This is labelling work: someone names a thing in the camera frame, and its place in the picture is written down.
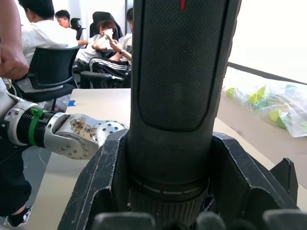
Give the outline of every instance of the striped pants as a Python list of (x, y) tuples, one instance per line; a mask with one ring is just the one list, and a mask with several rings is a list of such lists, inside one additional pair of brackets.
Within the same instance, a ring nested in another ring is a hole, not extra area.
[(125, 77), (127, 67), (129, 63), (127, 61), (112, 61), (107, 58), (93, 58), (90, 63), (90, 71), (96, 73), (109, 73), (115, 77)]

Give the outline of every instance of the smartphone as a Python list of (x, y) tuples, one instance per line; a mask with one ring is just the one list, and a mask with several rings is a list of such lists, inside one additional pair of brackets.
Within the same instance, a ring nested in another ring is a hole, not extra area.
[(110, 42), (112, 42), (112, 38), (110, 38), (109, 35), (106, 34), (106, 38), (107, 38)]

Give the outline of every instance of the green ring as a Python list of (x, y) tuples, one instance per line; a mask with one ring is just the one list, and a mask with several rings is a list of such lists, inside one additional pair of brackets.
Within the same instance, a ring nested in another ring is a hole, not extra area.
[(29, 141), (33, 146), (36, 146), (35, 140), (34, 140), (34, 131), (38, 124), (39, 119), (41, 116), (47, 112), (46, 110), (42, 110), (39, 108), (32, 108), (31, 113), (33, 114), (33, 119), (31, 121), (30, 127), (29, 127)]

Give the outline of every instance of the red mark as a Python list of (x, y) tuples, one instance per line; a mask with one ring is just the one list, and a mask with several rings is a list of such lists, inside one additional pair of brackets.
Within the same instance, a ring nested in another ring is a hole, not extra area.
[(181, 2), (180, 2), (180, 9), (181, 10), (184, 10), (186, 8), (186, 3), (187, 3), (187, 0), (181, 0)]

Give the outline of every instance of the blue tape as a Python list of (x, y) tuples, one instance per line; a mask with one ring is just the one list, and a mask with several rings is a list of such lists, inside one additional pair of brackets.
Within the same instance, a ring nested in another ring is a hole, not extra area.
[(75, 102), (76, 102), (75, 100), (69, 101), (68, 107), (75, 106)]

